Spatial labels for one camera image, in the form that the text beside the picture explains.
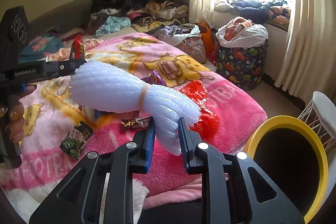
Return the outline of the left hand painted nails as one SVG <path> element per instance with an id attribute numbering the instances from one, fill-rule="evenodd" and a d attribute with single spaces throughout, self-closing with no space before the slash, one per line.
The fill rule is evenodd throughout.
<path id="1" fill-rule="evenodd" d="M 7 98 L 7 105 L 1 104 L 1 118 L 6 114 L 9 117 L 9 122 L 6 126 L 5 132 L 9 136 L 10 141 L 13 143 L 19 143 L 24 136 L 23 126 L 25 124 L 25 119 L 23 114 L 25 112 L 25 108 L 19 100 L 30 95 L 36 89 L 37 86 L 35 84 L 27 85 L 25 92 L 11 94 Z"/>

